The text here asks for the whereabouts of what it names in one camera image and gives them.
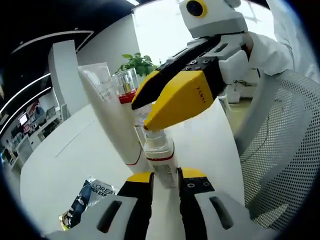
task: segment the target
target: ceiling light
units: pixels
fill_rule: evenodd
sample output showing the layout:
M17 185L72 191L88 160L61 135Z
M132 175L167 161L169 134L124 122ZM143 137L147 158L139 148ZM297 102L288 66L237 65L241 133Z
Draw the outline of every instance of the ceiling light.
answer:
M135 5L135 6L138 6L140 4L140 2L136 1L136 0L126 0L127 2Z
M45 90L39 92L37 95L35 95L34 97L30 98L27 102L25 102L17 111L14 112L14 114L11 115L11 117L8 119L8 121L6 121L6 123L4 124L3 128L0 131L0 135L2 134L2 132L4 131L4 129L6 128L6 126L8 125L8 123L10 122L10 120L19 112L21 111L21 109L26 106L28 103L30 103L32 100L34 100L36 97L38 97L39 95L43 94L45 91L49 90L51 88L48 87Z
M15 99L20 93L22 93L25 89L27 89L28 87L30 87L31 85L35 84L36 82L40 81L41 79L44 79L45 77L48 77L50 75L50 73L42 76L42 77L39 77L38 79L34 80L33 82L29 83L27 86L25 86L24 88L22 88L21 90L19 90L15 95L13 95L12 98L9 99L9 101L7 101L5 103L5 105L3 105L3 107L1 108L0 110L0 114L2 114L2 112L5 110L5 108L8 106L8 104L13 100Z

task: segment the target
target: person in white coat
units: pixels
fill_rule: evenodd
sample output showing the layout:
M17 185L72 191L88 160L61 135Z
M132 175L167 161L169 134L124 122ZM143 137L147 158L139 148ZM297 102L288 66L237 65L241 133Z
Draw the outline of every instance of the person in white coat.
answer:
M320 84L318 64L300 20L283 0L266 1L273 15L277 41L249 32L250 66L267 75L293 70Z

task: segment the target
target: white sleeve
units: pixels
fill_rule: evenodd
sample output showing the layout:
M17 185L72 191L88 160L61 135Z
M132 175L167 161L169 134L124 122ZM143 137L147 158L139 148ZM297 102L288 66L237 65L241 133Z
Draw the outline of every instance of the white sleeve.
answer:
M293 54L289 45L253 32L249 32L249 35L253 40L253 48L249 59L251 68L259 68L267 75L294 69Z

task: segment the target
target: window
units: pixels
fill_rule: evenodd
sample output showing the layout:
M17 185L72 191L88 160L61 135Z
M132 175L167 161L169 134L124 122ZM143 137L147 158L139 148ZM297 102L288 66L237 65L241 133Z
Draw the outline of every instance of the window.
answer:
M140 52L155 64L182 50L192 40L179 9L179 0L158 0L134 9L134 27ZM249 31L276 39L269 9L245 0L236 10Z

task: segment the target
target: robotic arm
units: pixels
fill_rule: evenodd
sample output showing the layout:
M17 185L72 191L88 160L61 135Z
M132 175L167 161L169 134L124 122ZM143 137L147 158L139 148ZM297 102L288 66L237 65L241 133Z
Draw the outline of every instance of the robotic arm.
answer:
M271 240L277 233L250 220L249 210L229 195L215 191L197 169L179 168L180 214L186 240ZM109 194L67 231L50 240L145 240L152 215L152 172L129 177L117 195Z
M239 0L183 0L180 11L195 40L148 75L132 109L154 101L144 127L167 128L209 108L227 85L249 70L248 31Z

